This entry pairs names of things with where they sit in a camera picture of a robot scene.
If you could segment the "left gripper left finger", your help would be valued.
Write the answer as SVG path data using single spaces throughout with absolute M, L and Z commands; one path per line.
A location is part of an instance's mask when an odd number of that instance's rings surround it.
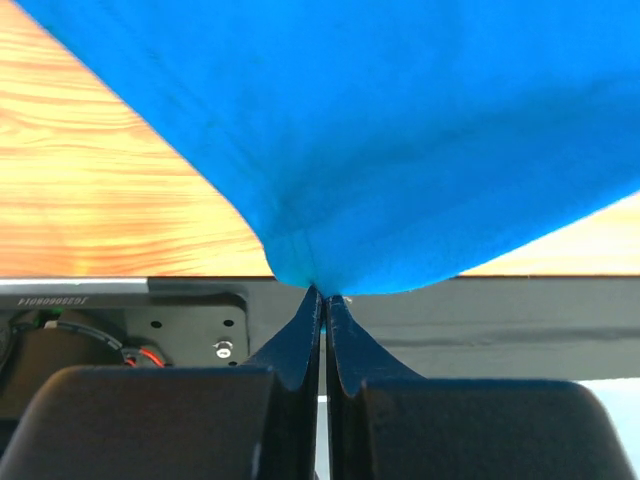
M 310 479 L 321 297 L 225 368 L 54 374 L 1 459 L 5 479 Z

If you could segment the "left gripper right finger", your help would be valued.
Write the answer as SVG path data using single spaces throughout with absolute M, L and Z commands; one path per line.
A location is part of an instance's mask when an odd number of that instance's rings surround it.
M 382 347 L 343 299 L 325 304 L 335 479 L 631 479 L 596 397 L 574 382 L 429 379 Z

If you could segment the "blue t shirt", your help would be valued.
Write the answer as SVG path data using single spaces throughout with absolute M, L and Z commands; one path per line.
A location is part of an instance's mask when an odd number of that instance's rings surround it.
M 399 293 L 639 188 L 635 1 L 25 1 L 282 282 Z

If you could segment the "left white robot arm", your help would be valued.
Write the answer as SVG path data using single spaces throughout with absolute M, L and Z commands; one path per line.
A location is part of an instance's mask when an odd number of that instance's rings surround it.
M 5 479 L 630 479 L 607 413 L 548 380 L 427 379 L 316 290 L 231 368 L 178 368 L 78 313 L 1 324 Z

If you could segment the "black base cloth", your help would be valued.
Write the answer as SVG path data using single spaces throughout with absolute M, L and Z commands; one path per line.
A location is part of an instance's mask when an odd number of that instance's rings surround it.
M 274 281 L 206 282 L 203 297 L 155 310 L 143 334 L 175 363 L 215 365 L 261 347 L 303 291 Z M 427 377 L 593 380 L 639 373 L 639 282 L 625 278 L 462 278 L 347 300 L 382 346 Z

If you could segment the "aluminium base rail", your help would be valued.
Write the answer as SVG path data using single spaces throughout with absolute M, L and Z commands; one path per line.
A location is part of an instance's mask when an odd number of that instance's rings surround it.
M 80 296 L 147 294 L 148 279 L 135 278 L 2 278 L 2 295 Z

